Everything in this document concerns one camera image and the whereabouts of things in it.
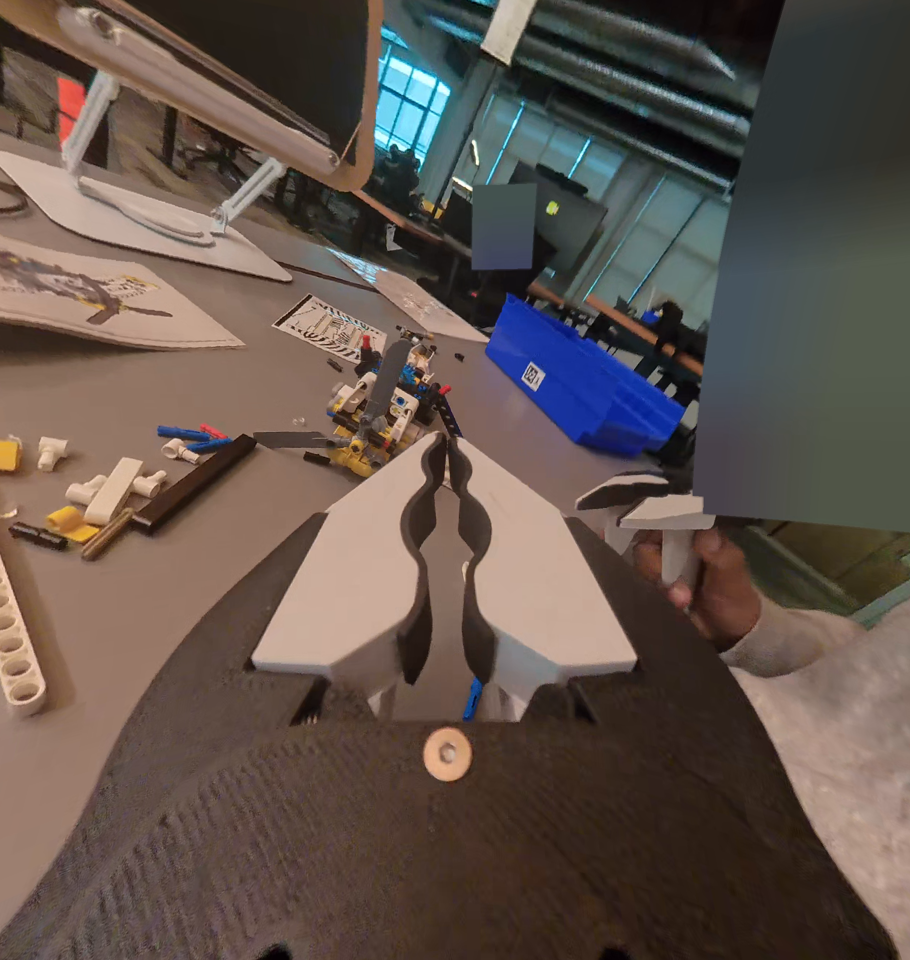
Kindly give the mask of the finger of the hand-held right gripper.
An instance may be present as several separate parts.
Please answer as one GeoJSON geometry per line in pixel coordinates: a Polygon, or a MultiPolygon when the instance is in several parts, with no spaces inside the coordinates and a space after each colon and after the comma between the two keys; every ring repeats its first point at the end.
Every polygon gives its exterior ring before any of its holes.
{"type": "Polygon", "coordinates": [[[628,530],[704,530],[703,498],[692,493],[645,498],[618,519],[628,530]]]}
{"type": "Polygon", "coordinates": [[[576,510],[588,512],[629,507],[646,498],[663,496],[664,489],[669,487],[669,478],[659,472],[620,473],[580,496],[576,510]]]}

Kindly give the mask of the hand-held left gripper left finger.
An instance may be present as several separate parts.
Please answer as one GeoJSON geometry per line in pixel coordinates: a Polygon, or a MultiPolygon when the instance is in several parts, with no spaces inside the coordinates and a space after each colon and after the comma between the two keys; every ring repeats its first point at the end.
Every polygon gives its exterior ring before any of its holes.
{"type": "Polygon", "coordinates": [[[433,633],[425,540],[447,438],[425,435],[317,516],[311,545],[256,645],[257,671],[319,677],[388,718],[433,633]]]}

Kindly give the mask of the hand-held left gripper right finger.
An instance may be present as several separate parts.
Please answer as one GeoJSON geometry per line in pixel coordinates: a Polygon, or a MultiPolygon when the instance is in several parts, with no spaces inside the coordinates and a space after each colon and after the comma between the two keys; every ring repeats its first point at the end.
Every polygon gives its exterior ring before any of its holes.
{"type": "Polygon", "coordinates": [[[460,500],[462,645],[481,716],[523,716],[537,690],[638,662],[567,517],[464,438],[449,441],[460,500]]]}

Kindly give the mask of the lego helicopter model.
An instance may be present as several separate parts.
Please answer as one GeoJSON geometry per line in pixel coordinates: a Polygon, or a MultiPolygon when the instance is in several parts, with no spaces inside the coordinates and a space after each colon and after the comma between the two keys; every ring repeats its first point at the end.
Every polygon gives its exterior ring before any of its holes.
{"type": "Polygon", "coordinates": [[[365,341],[356,378],[336,386],[326,407],[332,433],[258,431],[268,450],[314,450],[331,455],[338,468],[366,479],[413,447],[440,421],[450,437],[461,430],[448,400],[451,387],[437,381],[437,344],[431,334],[401,327],[399,339],[383,352],[365,341]]]}

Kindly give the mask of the person's right forearm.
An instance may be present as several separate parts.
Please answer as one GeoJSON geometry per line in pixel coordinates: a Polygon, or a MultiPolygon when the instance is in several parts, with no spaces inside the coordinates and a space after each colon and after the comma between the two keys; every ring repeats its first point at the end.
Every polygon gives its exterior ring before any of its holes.
{"type": "Polygon", "coordinates": [[[789,676],[864,639],[858,622],[821,610],[780,606],[758,594],[760,616],[748,633],[720,654],[732,669],[753,677],[789,676]]]}

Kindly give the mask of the long black lego beam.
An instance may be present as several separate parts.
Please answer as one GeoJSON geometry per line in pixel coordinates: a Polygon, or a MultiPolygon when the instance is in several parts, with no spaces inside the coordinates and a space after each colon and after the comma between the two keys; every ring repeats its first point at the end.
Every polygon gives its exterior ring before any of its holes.
{"type": "Polygon", "coordinates": [[[255,449],[256,439],[248,435],[240,435],[221,445],[208,459],[161,492],[148,506],[138,510],[130,522],[131,528],[146,536],[158,533],[255,449]]]}

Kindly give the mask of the white lego connector cluster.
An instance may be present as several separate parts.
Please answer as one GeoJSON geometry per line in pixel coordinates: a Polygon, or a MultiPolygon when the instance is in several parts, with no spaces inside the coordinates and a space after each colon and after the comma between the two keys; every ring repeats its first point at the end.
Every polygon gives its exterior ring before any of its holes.
{"type": "Polygon", "coordinates": [[[69,503],[83,508],[85,523],[104,526],[125,507],[130,495],[151,499],[160,492],[168,475],[164,470],[143,475],[143,465],[141,460],[122,458],[111,474],[99,474],[86,483],[68,486],[65,497],[69,503]]]}

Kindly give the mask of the lego sticker sheet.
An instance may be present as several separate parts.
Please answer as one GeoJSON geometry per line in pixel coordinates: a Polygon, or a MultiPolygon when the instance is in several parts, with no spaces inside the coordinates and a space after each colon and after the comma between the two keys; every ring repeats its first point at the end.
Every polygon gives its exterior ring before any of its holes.
{"type": "Polygon", "coordinates": [[[313,294],[303,296],[271,327],[341,359],[358,364],[365,341],[382,353],[387,334],[370,324],[330,306],[313,294]]]}

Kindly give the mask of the small yellow lego piece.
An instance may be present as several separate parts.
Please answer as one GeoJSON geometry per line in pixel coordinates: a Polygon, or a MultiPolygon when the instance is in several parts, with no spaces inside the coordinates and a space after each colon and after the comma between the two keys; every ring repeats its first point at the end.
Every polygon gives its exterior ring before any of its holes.
{"type": "Polygon", "coordinates": [[[86,522],[83,514],[74,506],[65,506],[48,514],[45,526],[53,534],[77,545],[88,543],[101,532],[99,526],[86,522]]]}

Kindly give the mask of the open lego instruction booklet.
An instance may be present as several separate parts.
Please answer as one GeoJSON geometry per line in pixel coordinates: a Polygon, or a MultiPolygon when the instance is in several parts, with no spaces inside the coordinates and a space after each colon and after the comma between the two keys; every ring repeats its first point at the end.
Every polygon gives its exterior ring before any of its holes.
{"type": "Polygon", "coordinates": [[[0,324],[160,352],[245,348],[144,265],[54,251],[3,235],[0,324]]]}

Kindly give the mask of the person's right hand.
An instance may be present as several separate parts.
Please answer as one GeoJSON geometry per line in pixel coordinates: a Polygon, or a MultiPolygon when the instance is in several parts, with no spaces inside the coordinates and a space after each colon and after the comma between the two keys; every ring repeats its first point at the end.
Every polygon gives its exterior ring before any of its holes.
{"type": "Polygon", "coordinates": [[[762,612],[743,553],[715,528],[698,531],[692,544],[701,560],[697,585],[691,587],[683,580],[667,584],[662,579],[662,541],[661,531],[639,531],[634,536],[635,571],[687,613],[718,653],[725,653],[757,625],[762,612]]]}

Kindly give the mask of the blue plastic bin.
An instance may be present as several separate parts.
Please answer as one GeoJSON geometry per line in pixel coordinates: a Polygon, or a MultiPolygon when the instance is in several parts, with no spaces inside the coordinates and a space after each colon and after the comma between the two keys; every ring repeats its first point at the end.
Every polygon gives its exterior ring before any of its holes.
{"type": "Polygon", "coordinates": [[[597,345],[512,294],[485,353],[572,442],[635,458],[661,450],[684,407],[597,345]]]}

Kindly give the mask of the white paper sheet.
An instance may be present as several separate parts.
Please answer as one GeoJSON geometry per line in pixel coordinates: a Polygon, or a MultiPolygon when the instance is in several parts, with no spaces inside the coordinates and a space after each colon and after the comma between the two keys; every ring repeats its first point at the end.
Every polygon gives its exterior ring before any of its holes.
{"type": "Polygon", "coordinates": [[[339,249],[329,247],[327,250],[427,333],[465,342],[487,343],[488,337],[483,332],[410,278],[339,249]]]}

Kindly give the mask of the black computer monitor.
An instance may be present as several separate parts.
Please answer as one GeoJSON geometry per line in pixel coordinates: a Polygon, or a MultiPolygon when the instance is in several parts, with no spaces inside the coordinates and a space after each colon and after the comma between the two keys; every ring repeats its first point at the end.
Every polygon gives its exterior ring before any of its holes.
{"type": "Polygon", "coordinates": [[[534,167],[537,185],[535,227],[555,250],[548,263],[570,273],[605,218],[606,208],[588,196],[586,186],[542,164],[534,167]]]}

